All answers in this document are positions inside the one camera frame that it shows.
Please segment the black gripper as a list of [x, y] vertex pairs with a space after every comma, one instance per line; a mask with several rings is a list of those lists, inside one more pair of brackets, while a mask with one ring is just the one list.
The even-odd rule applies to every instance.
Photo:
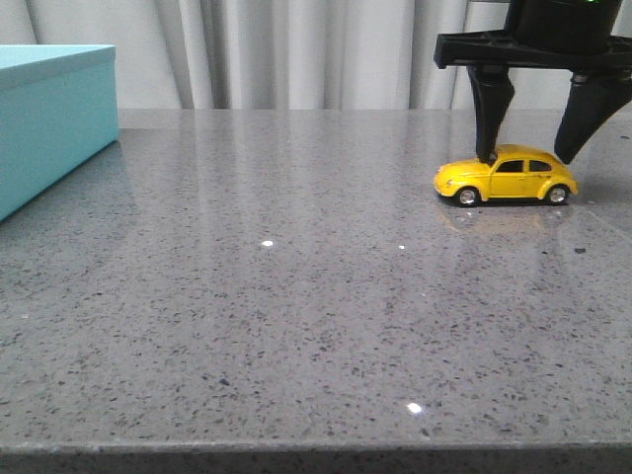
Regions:
[[468, 66], [478, 159], [489, 163], [514, 97], [508, 67], [575, 71], [554, 152], [570, 164], [593, 134], [631, 101], [631, 39], [611, 32], [619, 1], [512, 1], [501, 30], [441, 34], [438, 68]]

